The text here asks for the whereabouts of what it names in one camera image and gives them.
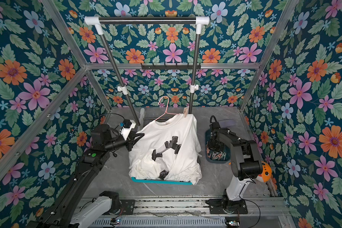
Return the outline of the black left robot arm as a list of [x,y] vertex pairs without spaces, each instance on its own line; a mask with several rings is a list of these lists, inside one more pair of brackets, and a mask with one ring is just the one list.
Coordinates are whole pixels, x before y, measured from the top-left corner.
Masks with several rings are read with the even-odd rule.
[[119,132],[108,124],[100,124],[94,128],[91,136],[91,147],[77,162],[75,172],[59,198],[37,221],[30,221],[28,228],[88,228],[104,214],[121,213],[119,193],[112,191],[102,192],[79,213],[75,213],[75,210],[90,183],[105,166],[110,154],[123,147],[131,151],[144,134],[131,128]]

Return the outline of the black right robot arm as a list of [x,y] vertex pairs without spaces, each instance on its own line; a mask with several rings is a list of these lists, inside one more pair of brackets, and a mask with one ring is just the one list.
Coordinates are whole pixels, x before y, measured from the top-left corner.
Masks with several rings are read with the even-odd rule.
[[206,156],[212,159],[214,155],[227,154],[231,162],[232,179],[225,189],[219,202],[209,200],[209,205],[220,209],[226,214],[247,213],[246,201],[242,198],[250,183],[263,172],[261,156],[258,146],[253,140],[246,140],[232,132],[227,120],[217,121],[215,116],[210,117],[210,129],[206,132]]

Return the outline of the white printed t-shirt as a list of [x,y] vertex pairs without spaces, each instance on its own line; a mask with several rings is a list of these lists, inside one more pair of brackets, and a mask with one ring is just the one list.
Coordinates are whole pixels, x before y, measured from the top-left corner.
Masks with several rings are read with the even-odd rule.
[[202,178],[198,163],[201,146],[193,114],[177,114],[164,122],[153,120],[140,133],[143,137],[129,153],[131,178],[192,185]]

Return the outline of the beige clothespin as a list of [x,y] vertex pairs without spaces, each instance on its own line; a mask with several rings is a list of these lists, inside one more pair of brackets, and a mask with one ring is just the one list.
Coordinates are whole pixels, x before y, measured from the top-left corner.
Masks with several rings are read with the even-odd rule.
[[183,109],[183,116],[186,117],[189,113],[189,107],[186,106],[184,109]]

